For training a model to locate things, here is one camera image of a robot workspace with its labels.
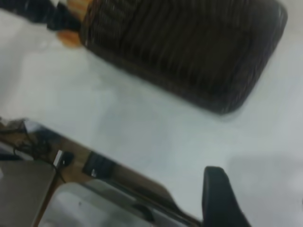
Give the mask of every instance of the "wicker basket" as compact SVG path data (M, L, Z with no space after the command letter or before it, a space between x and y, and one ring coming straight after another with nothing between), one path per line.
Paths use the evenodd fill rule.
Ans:
M94 0L80 38L118 67L224 114L243 104L286 22L274 0Z

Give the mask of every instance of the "black cable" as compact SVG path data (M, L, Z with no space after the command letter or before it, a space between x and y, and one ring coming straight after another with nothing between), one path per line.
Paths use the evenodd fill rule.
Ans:
M59 176L59 178L63 181L63 183L66 183L59 169L52 163L52 161L47 160L48 155L51 152L51 145L46 137L42 137L42 136L38 137L36 135L36 141L34 141L28 134L24 121L21 122L21 124L18 126L17 129L0 130L0 135L15 134L15 133L24 134L26 137L26 139L23 140L18 145L7 143L13 147L13 154L15 156L16 156L16 150L19 150L27 155L30 155L34 160L40 160L42 162L51 165L56 171L56 175Z

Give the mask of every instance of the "orange object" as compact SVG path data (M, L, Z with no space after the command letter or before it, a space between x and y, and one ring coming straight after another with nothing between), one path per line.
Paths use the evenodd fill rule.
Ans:
M92 0L67 0L67 7L70 12L82 21L91 2ZM76 32L60 31L57 33L57 37L69 48L81 46L79 34Z

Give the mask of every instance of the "table top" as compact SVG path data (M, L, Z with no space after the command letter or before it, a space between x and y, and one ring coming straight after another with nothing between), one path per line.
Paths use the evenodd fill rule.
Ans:
M218 116L0 12L0 116L29 118L164 185L202 218L203 171L229 175L253 226L303 225L303 2L238 111Z

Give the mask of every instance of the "brown wicker basket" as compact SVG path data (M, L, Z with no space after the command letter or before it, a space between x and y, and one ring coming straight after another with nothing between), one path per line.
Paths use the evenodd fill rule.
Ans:
M274 0L94 0L80 38L98 56L223 114L243 104L286 22Z

